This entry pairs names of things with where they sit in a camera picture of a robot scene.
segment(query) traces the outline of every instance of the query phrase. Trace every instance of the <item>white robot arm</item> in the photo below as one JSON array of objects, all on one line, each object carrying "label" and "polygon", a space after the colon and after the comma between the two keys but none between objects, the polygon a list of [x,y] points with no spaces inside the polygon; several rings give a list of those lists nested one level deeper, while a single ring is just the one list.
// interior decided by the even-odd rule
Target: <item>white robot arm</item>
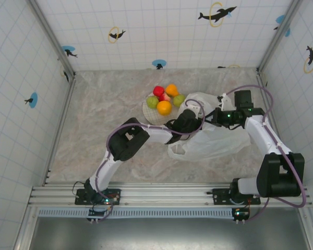
[{"label": "white robot arm", "polygon": [[[265,155],[257,177],[236,178],[231,183],[228,195],[233,204],[239,204],[239,201],[253,195],[285,197],[300,194],[297,180],[281,155],[281,150],[286,153],[301,180],[304,173],[304,158],[301,154],[293,154],[281,142],[272,130],[269,121],[264,120],[264,111],[261,108],[254,108],[250,91],[235,92],[236,110],[216,108],[207,115],[210,120],[198,118],[198,113],[200,109],[202,110],[202,106],[200,104],[199,106],[188,105],[188,109],[184,110],[175,121],[163,126],[150,126],[139,123],[136,118],[131,118],[115,130],[107,140],[107,151],[100,167],[85,182],[85,191],[82,194],[87,197],[87,201],[91,204],[99,204],[103,200],[104,195],[100,197],[100,192],[107,194],[108,184],[117,168],[122,162],[132,158],[144,143],[174,143],[180,139],[181,135],[197,132],[203,122],[227,128],[233,125],[242,126]],[[281,166],[287,173],[280,173]]]}]

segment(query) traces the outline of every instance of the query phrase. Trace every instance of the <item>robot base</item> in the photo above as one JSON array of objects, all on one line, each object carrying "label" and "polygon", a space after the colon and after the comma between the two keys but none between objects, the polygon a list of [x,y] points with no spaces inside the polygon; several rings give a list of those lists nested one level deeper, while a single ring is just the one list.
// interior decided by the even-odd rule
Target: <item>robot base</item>
[{"label": "robot base", "polygon": [[112,202],[113,205],[119,205],[119,202],[121,200],[120,189],[106,189],[106,190],[103,190],[102,193],[109,199],[106,200],[100,194],[96,194],[98,198],[94,197],[93,200],[91,200],[90,198],[91,196],[87,194],[85,189],[78,189],[74,204],[75,205],[109,205],[110,202]]},{"label": "robot base", "polygon": [[212,189],[213,202],[215,205],[260,205],[260,198],[252,194],[241,194],[238,188],[238,179],[233,179],[229,189]]}]

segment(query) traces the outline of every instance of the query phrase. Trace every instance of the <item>plastic bag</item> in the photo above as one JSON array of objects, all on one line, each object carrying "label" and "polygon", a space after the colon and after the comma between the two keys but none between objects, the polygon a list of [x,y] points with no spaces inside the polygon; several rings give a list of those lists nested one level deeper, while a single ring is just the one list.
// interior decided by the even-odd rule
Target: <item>plastic bag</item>
[{"label": "plastic bag", "polygon": [[[219,106],[216,96],[205,93],[189,94],[187,99],[199,101],[205,111],[209,114]],[[231,101],[227,102],[225,110],[234,110]],[[185,101],[181,104],[178,116],[185,109]],[[176,160],[199,161],[202,159],[214,159],[217,157],[227,156],[238,153],[242,148],[250,145],[250,137],[246,130],[238,128],[229,130],[224,127],[216,127],[205,122],[202,130],[186,141],[177,141],[168,146],[168,155]]]}]

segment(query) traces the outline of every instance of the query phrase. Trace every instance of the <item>apple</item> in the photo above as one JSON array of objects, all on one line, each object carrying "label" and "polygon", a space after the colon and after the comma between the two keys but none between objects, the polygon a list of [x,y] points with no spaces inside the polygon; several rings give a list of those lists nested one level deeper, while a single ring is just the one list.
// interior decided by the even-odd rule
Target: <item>apple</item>
[{"label": "apple", "polygon": [[160,97],[159,97],[159,101],[168,101],[170,102],[171,101],[171,98],[166,94],[166,93],[163,93]]},{"label": "apple", "polygon": [[186,97],[184,95],[177,95],[176,97],[174,97],[173,99],[173,104],[176,107],[180,107],[182,102],[184,102],[184,100],[186,99]]},{"label": "apple", "polygon": [[156,86],[153,90],[153,95],[160,97],[163,93],[165,93],[165,89],[161,86]]},{"label": "apple", "polygon": [[159,103],[159,100],[156,96],[149,96],[147,99],[146,99],[146,103],[147,103],[147,106],[149,108],[157,108],[157,105]]}]

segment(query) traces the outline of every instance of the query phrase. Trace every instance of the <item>white tiled wall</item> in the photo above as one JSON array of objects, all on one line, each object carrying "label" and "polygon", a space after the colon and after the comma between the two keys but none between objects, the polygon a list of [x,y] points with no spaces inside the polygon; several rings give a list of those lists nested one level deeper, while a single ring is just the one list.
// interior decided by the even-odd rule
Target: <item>white tiled wall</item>
[{"label": "white tiled wall", "polygon": [[[304,73],[313,48],[313,0],[302,4],[265,71],[275,98],[274,115],[284,142],[306,160],[304,182],[313,199],[313,71]],[[305,71],[313,69],[305,65]]]},{"label": "white tiled wall", "polygon": [[[75,70],[257,67],[291,0],[38,0]],[[213,28],[199,13],[235,7]],[[113,27],[126,32],[108,41]]]},{"label": "white tiled wall", "polygon": [[[68,83],[25,0],[0,0],[0,249],[14,245],[45,171]],[[38,93],[34,109],[26,105]]]}]

